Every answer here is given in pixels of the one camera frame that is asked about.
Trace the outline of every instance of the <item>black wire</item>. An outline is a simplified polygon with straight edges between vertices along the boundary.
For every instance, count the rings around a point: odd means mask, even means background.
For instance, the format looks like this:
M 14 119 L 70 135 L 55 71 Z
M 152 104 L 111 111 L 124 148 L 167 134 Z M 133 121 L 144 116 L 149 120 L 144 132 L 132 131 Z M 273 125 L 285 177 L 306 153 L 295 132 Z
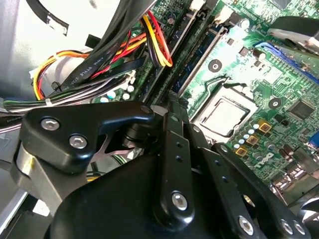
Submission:
M 89 57 L 76 67 L 61 85 L 61 90 L 74 88 L 88 80 L 105 62 L 110 62 L 125 39 L 126 33 L 142 18 L 156 0 L 121 0 L 110 27 Z
M 148 43 L 150 59 L 152 60 L 153 64 L 156 67 L 160 68 L 161 67 L 160 61 L 159 61 L 158 56 L 157 56 L 157 54 L 155 52 L 153 41 L 152 41 L 152 38 L 151 38 L 151 34 L 150 34 L 149 30 L 148 30 L 148 27 L 147 27 L 146 22 L 144 21 L 144 19 L 141 19 L 141 22 L 142 22 L 143 27 L 145 28 L 145 33 L 146 33 L 146 38 L 147 38 L 147 43 Z

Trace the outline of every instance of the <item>expansion slot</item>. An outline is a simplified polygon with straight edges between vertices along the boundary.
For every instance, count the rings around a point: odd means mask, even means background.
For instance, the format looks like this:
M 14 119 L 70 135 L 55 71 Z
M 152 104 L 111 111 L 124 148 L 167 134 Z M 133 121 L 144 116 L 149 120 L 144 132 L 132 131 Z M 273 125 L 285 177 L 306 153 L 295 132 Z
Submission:
M 198 14 L 198 11 L 189 11 L 188 13 L 186 13 L 181 23 L 179 24 L 179 27 L 172 34 L 171 40 L 168 41 L 168 47 L 171 50 L 170 52 L 171 52 L 171 55 L 173 56 L 173 59 L 174 59 L 174 54 L 177 52 L 178 48 L 182 45 L 182 43 L 185 40 L 185 37 L 187 36 L 190 29 L 196 22 L 197 14 Z M 151 72 L 149 72 L 147 76 L 148 81 L 143 86 L 146 92 L 140 97 L 139 100 L 143 102 L 147 102 L 150 99 L 150 95 L 152 95 L 154 89 L 156 89 L 156 86 L 160 84 L 159 81 L 162 79 L 162 75 L 165 71 L 167 71 L 167 69 L 163 67 L 159 70 L 152 70 Z
M 197 47 L 194 49 L 186 60 L 186 64 L 178 74 L 178 81 L 173 87 L 173 91 L 178 93 L 180 97 L 191 80 L 195 77 L 200 67 L 203 65 L 209 54 L 222 36 L 227 32 L 227 28 L 210 28 L 196 43 Z

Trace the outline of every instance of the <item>capacitor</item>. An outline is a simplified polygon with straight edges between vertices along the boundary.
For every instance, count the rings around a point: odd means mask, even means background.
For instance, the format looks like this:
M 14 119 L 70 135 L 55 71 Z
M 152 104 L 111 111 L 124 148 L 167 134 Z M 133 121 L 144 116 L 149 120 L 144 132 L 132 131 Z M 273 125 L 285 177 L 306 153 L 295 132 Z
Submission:
M 245 164 L 247 165 L 247 167 L 249 168 L 249 169 L 253 169 L 254 168 L 254 166 L 250 163 L 250 162 L 245 162 Z
M 267 141 L 265 143 L 265 146 L 269 149 L 269 150 L 274 150 L 276 148 L 275 144 L 272 141 Z
M 257 161 L 262 161 L 263 160 L 263 156 L 261 155 L 261 153 L 254 153 L 253 154 L 254 158 L 257 160 Z
M 251 125 L 251 127 L 253 128 L 253 129 L 259 129 L 259 124 L 257 123 L 257 121 L 251 121 L 250 122 L 250 125 Z
M 294 155 L 293 149 L 288 144 L 284 144 L 283 149 L 289 156 Z
M 254 134 L 255 131 L 251 128 L 250 130 L 248 130 L 248 133 L 249 133 L 249 134 Z
M 288 160 L 290 157 L 289 155 L 284 151 L 283 148 L 279 149 L 278 150 L 278 153 L 285 159 L 285 160 Z
M 134 86 L 128 86 L 127 91 L 132 93 L 135 90 Z
M 253 56 L 256 57 L 260 61 L 266 59 L 266 53 L 261 51 L 261 50 L 258 50 L 258 49 L 253 50 Z
M 109 102 L 109 99 L 106 98 L 106 97 L 101 97 L 101 98 L 100 98 L 100 102 L 101 102 L 101 103 L 108 103 L 108 102 Z
M 123 100 L 127 101 L 130 99 L 130 94 L 124 93 L 122 97 L 123 97 Z
M 247 18 L 242 19 L 242 20 L 239 22 L 239 26 L 240 26 L 240 28 L 243 29 L 243 30 L 248 29 L 249 26 L 250 26 L 250 21 L 249 21 L 249 19 L 247 19 Z
M 114 99 L 116 97 L 116 93 L 114 91 L 109 91 L 108 93 L 106 93 L 106 95 L 110 98 L 110 99 Z

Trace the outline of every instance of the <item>silver screw head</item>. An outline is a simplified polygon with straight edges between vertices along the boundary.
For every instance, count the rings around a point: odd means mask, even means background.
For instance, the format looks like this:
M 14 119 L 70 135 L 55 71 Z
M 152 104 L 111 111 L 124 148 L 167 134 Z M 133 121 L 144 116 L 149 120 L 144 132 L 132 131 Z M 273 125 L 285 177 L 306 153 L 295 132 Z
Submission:
M 242 230 L 244 230 L 245 233 L 247 233 L 250 236 L 254 234 L 253 225 L 251 225 L 251 223 L 246 218 L 244 218 L 243 216 L 239 216 L 238 222 L 240 227 L 242 228 Z
M 55 119 L 44 119 L 41 121 L 41 126 L 42 128 L 44 128 L 45 130 L 49 130 L 49 131 L 55 131 L 58 128 L 60 128 L 60 124 L 57 120 Z
M 283 229 L 285 229 L 286 232 L 288 232 L 288 234 L 290 235 L 294 234 L 293 229 L 289 226 L 287 221 L 285 221 L 284 219 L 281 219 L 281 226 L 283 227 Z
M 294 221 L 294 225 L 297 231 L 299 231 L 302 235 L 306 234 L 305 229 L 303 229 L 303 227 L 298 222 Z
M 221 148 L 221 150 L 223 150 L 225 153 L 228 152 L 228 149 L 227 149 L 224 145 L 221 145 L 220 148 Z
M 70 137 L 69 143 L 72 147 L 77 148 L 77 149 L 85 148 L 88 144 L 86 139 L 82 136 L 79 136 L 79 135 L 74 135 L 74 136 Z
M 197 126 L 193 126 L 193 129 L 197 132 L 197 133 L 199 133 L 200 132 L 200 129 L 197 127 Z
M 173 193 L 171 196 L 173 204 L 181 211 L 187 209 L 187 200 L 181 193 Z

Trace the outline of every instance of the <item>black plastic bracket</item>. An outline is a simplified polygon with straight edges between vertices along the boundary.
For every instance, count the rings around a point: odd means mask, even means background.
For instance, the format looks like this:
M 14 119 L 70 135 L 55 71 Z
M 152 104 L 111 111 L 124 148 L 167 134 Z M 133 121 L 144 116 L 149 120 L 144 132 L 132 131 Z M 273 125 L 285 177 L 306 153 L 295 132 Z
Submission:
M 250 217 L 223 157 L 209 150 L 203 132 L 196 125 L 186 125 L 185 131 L 190 140 L 191 157 L 207 178 L 208 190 L 215 192 L 212 203 L 217 201 L 220 228 L 225 238 L 265 239 Z
M 97 137 L 113 134 L 132 123 L 148 123 L 153 111 L 141 102 L 114 102 L 41 108 L 29 111 L 22 121 L 20 140 L 25 150 L 66 173 L 84 172 L 96 152 Z M 44 119 L 58 122 L 55 130 L 41 126 Z M 81 136 L 84 148 L 70 145 L 70 137 Z
M 212 149 L 220 154 L 232 176 L 241 185 L 247 185 L 246 192 L 256 205 L 256 215 L 260 229 L 272 239 L 310 239 L 305 225 L 273 194 L 270 189 L 223 143 L 216 143 Z M 303 233 L 297 230 L 299 225 Z
M 180 116 L 166 113 L 163 120 L 154 214 L 169 231 L 187 227 L 195 216 L 189 142 L 183 137 Z

